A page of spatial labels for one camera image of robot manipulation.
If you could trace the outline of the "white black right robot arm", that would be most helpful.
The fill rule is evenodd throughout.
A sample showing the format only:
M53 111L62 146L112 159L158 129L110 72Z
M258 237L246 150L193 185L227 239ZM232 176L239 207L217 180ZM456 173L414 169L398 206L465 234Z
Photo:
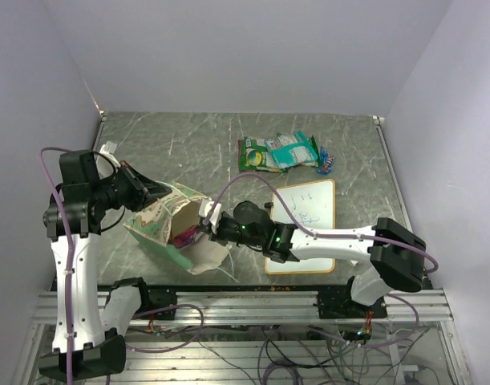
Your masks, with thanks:
M369 264L349 280L348 293L341 299L342 310L353 318L392 290L417 293L423 288L426 245L390 218L380 217L375 225L357 229L304 229L273 221L251 201L227 214L211 200L203 201L199 216L210 241L252 247L281 264L319 258Z

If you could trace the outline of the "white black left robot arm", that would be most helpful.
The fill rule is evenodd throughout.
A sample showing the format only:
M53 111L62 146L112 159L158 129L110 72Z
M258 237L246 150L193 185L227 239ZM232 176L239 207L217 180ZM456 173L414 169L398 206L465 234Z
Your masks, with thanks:
M43 224L55 258L57 318L51 353L38 361L41 375L65 384L123 371L124 335L133 318L152 308L143 278L117 281L99 306L97 257L107 211L138 213L171 193L167 185L111 162L108 176L93 150L57 150L62 180L51 183Z

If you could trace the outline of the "green white paper bag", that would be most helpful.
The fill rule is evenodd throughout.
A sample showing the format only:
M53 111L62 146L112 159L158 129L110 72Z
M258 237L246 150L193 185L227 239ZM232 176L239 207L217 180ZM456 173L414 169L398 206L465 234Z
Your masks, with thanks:
M221 263L230 256L229 245L222 246L209 240L198 229L197 240L183 249L168 243L186 229L199 225L199 207L206 195L183 184L168 184L172 192L135 213L124 227L145 250L168 260L192 275L208 270L220 270Z

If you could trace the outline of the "pink fruit candy bag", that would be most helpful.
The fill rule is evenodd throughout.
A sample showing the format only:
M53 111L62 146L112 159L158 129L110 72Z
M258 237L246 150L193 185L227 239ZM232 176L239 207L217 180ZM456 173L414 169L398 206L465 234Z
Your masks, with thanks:
M194 243L198 238L198 234L198 226L194 225L186 229L184 232L177 234L176 236L171 236L168 240L168 243L170 245L173 245L177 249L183 249L184 247L187 247Z

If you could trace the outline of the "teal snack packet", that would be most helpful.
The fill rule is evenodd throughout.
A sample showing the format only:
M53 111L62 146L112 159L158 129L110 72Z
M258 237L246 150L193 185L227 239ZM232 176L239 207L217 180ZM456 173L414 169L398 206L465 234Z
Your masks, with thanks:
M315 138L307 137L301 131L293 134L278 133L274 138L266 139L265 146L280 169L319 165Z

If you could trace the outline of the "blue M&M's packet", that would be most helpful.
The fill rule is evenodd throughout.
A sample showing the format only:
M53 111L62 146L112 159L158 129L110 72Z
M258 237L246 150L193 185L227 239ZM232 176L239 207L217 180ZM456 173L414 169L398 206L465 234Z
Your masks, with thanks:
M330 155L324 147L320 147L319 160L321 164L316 172L320 175L329 175L334 164L334 156Z

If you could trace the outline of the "green yellow chips bag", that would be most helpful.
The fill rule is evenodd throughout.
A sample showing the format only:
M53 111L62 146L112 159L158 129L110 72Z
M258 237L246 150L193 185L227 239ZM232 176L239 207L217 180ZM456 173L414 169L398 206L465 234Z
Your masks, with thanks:
M248 157L251 152L257 152L261 158L271 156L267 144L270 139L245 136L240 140L240 152L244 157Z

